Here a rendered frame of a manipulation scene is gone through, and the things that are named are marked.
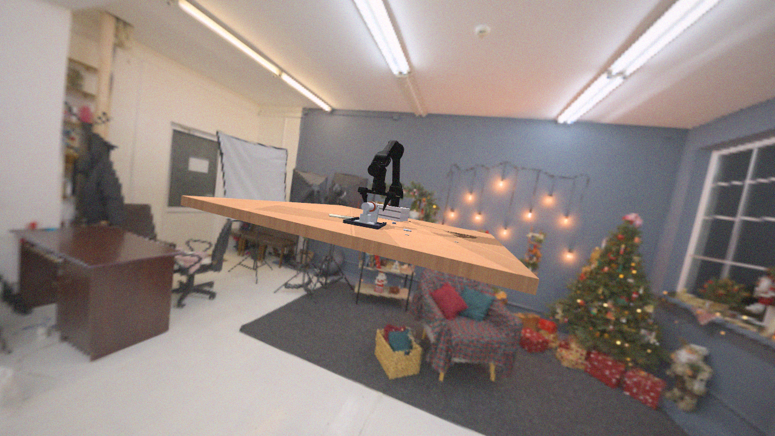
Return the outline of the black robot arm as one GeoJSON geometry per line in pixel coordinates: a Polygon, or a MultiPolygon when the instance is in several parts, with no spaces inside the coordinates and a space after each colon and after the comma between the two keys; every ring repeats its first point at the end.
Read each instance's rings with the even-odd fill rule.
{"type": "Polygon", "coordinates": [[[392,183],[389,191],[396,193],[396,197],[391,200],[390,206],[399,207],[400,198],[403,199],[402,184],[400,183],[400,159],[404,153],[404,146],[396,140],[390,140],[385,146],[384,151],[379,151],[374,156],[371,165],[368,166],[370,176],[384,179],[386,177],[386,167],[392,159],[392,183]],[[399,196],[399,197],[398,197],[399,196]]]}

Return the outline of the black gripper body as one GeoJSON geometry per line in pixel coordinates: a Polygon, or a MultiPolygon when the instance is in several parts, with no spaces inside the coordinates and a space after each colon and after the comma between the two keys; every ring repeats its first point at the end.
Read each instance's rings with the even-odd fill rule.
{"type": "Polygon", "coordinates": [[[366,193],[372,193],[372,194],[375,194],[375,195],[387,196],[387,198],[391,198],[391,199],[395,198],[396,197],[396,193],[394,193],[393,191],[388,191],[387,193],[384,191],[384,182],[385,182],[384,179],[379,179],[379,177],[374,177],[373,184],[372,184],[372,190],[369,190],[368,188],[365,188],[365,187],[359,187],[358,191],[359,191],[359,193],[365,194],[365,195],[366,195],[366,193]],[[380,193],[379,193],[379,191],[380,191],[380,193]]]}

